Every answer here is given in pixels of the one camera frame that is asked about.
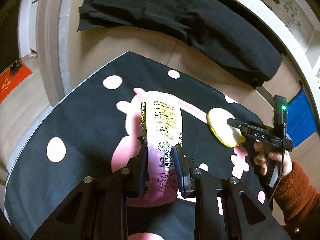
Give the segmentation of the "orange sleeved right forearm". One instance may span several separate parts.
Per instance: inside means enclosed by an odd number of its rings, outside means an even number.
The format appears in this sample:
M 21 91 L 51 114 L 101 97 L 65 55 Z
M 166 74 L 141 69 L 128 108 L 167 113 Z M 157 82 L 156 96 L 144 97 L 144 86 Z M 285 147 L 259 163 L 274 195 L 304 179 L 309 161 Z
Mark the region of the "orange sleeved right forearm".
M 283 229 L 291 239 L 319 239 L 319 193 L 296 161 L 274 199 L 284 215 Z

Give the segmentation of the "person's right hand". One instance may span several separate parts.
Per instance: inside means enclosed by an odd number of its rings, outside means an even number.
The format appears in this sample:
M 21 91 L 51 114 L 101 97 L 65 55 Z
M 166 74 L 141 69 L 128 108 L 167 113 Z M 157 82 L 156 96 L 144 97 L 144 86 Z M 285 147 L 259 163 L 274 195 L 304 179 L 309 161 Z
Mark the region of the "person's right hand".
M 271 152 L 269 150 L 265 150 L 265 144 L 261 141 L 256 141 L 254 143 L 254 150 L 257 155 L 254 158 L 255 165 L 260 166 L 261 175 L 265 176 L 268 171 L 268 165 L 266 163 L 266 156 L 269 157 L 270 160 L 274 160 L 276 162 L 281 163 L 282 178 L 286 178 L 293 169 L 292 160 L 288 151 L 285 151 L 284 154 L 280 152 Z

